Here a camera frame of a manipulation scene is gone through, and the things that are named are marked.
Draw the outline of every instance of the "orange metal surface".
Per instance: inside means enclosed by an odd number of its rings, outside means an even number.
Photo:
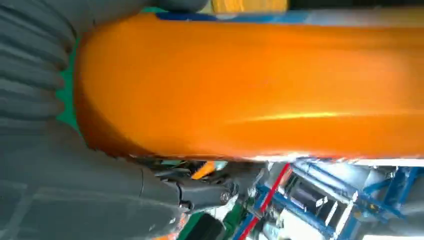
[[[80,129],[114,155],[424,156],[424,28],[139,15],[77,67]]]
[[[199,180],[204,176],[213,173],[215,171],[215,162],[207,161],[199,170],[197,170],[192,176],[192,179]]]

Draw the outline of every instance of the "green panel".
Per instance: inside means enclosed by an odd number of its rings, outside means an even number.
[[[195,225],[198,223],[199,219],[203,215],[203,212],[195,213],[192,216],[190,216],[190,219],[188,220],[187,224],[184,226],[184,228],[181,230],[178,236],[178,240],[184,240],[189,235],[190,231],[195,227]]]
[[[166,12],[166,11],[163,10],[163,9],[160,9],[158,7],[145,7],[142,12],[144,12],[144,13],[162,13],[162,12]]]
[[[74,63],[76,58],[76,47],[74,48],[72,54],[69,58],[69,67],[61,72],[61,75],[65,81],[65,88],[56,92],[56,96],[63,101],[65,104],[65,111],[60,114],[57,119],[71,125],[74,129],[78,130],[77,119],[74,112],[74,102],[73,102],[73,72],[74,72]]]
[[[246,210],[244,206],[236,203],[232,210],[225,216],[223,223],[225,226],[225,237],[224,240],[229,240],[236,232],[237,228],[246,216]]]

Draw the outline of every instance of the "gray protective bellows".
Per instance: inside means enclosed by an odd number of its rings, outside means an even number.
[[[0,240],[149,239],[178,224],[178,189],[87,149],[56,121],[64,106],[55,92],[80,34],[146,4],[197,11],[205,3],[0,0]]]

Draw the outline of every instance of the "blue steel frame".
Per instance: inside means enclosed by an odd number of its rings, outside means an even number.
[[[259,210],[261,208],[261,204],[264,202],[265,198],[267,197],[267,194],[268,192],[260,192],[259,198],[253,205],[254,210]],[[239,240],[240,236],[243,234],[243,232],[248,227],[249,223],[253,220],[254,217],[255,215],[252,213],[249,213],[247,215],[246,219],[241,223],[240,227],[235,233],[233,240]]]
[[[257,189],[263,193],[267,193],[268,191],[270,191],[270,189],[265,185],[259,185]],[[326,224],[322,220],[318,219],[312,213],[304,211],[302,208],[297,206],[291,200],[287,199],[281,193],[276,192],[272,197],[272,202],[275,204],[279,204],[282,207],[286,208],[288,211],[294,213],[307,224],[319,230],[325,237],[332,238],[335,235],[335,230],[332,227],[326,226]]]
[[[363,190],[360,190],[345,181],[341,180],[340,178],[332,175],[331,173],[323,170],[319,166],[316,166],[313,163],[308,163],[308,165],[317,170],[318,172],[332,178],[333,180],[339,182],[340,184],[344,185],[347,189],[349,189],[352,192],[358,193],[358,200],[355,203],[355,206],[361,210],[363,213],[373,215],[375,218],[379,219],[382,222],[387,222],[387,220],[383,217],[383,215],[386,212],[390,212],[394,215],[396,215],[399,218],[405,219],[405,216],[401,214],[399,211],[399,208],[405,203],[407,196],[411,190],[412,185],[415,182],[415,179],[424,174],[424,168],[423,167],[399,167],[392,179],[386,179],[384,181],[372,184]],[[341,196],[349,197],[347,192],[338,189],[334,186],[328,185],[327,183],[323,182],[322,180],[318,179],[315,176],[312,176],[311,174],[307,173],[303,169],[300,169],[296,167],[295,165],[291,165],[293,169],[296,169],[304,174],[309,175],[312,179],[315,181],[318,181],[320,184],[323,184],[324,186],[330,187],[332,190],[334,190],[335,193],[340,194]],[[386,195],[384,197],[383,201],[378,201],[375,198],[371,196],[371,193],[374,191],[380,190],[382,188],[387,188]],[[254,209],[259,209],[261,207],[262,202],[264,201],[265,197],[267,196],[270,189],[265,185],[258,185],[257,189],[260,193],[258,200],[254,204]],[[334,238],[335,230],[330,227],[326,226],[325,223],[316,218],[315,215],[311,214],[310,212],[305,212],[302,208],[297,206],[294,202],[292,202],[287,197],[283,196],[279,192],[276,192],[272,198],[272,202],[275,204],[279,204],[283,207],[285,207],[290,212],[296,214],[299,218],[301,218],[303,221],[308,223],[309,225],[313,226],[317,230],[319,230],[326,238]],[[373,204],[379,208],[378,212],[370,212],[367,208],[369,204]],[[237,233],[234,236],[234,240],[238,240],[239,237],[242,235],[244,229],[247,227],[249,222],[253,219],[254,215],[249,214],[247,218],[244,220],[240,228],[238,229]],[[353,235],[353,231],[357,224],[356,218],[351,215],[346,222],[346,225],[343,229],[343,231],[338,236],[338,239],[343,240],[349,240],[351,239]]]
[[[370,204],[373,204],[373,205],[377,206],[381,210],[379,213],[369,212],[367,210],[366,206],[364,206],[362,204],[357,204],[356,205],[361,210],[374,215],[376,218],[380,219],[381,221],[384,221],[384,222],[387,221],[383,217],[384,212],[389,212],[389,213],[394,214],[398,218],[405,219],[405,216],[398,209],[396,209],[395,207],[393,207],[393,205],[387,205],[386,204],[386,201],[378,201],[378,200],[374,199],[370,194],[367,194],[364,191],[362,191],[362,190],[360,190],[360,189],[358,189],[358,188],[356,188],[356,187],[354,187],[354,186],[346,183],[345,181],[343,181],[340,178],[332,175],[331,173],[325,171],[324,169],[316,166],[315,164],[308,163],[308,166],[310,166],[311,168],[315,169],[316,171],[318,171],[318,172],[320,172],[320,173],[322,173],[322,174],[324,174],[324,175],[332,178],[333,180],[339,182],[340,184],[343,184],[347,189],[349,189],[349,190],[351,190],[353,192],[357,192],[358,193],[358,198],[360,200],[364,200],[366,202],[369,202]]]

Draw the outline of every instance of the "metal bolt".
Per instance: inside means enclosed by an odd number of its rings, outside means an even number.
[[[189,209],[190,208],[190,205],[188,203],[186,203],[186,202],[182,202],[179,205],[179,208],[181,208],[181,209]]]
[[[231,197],[231,195],[230,195],[230,193],[229,193],[229,192],[227,192],[227,191],[225,191],[225,192],[221,193],[221,197],[220,197],[220,199],[221,199],[221,203],[223,203],[223,204],[227,204],[227,203],[228,203],[228,201],[230,200],[230,197]]]

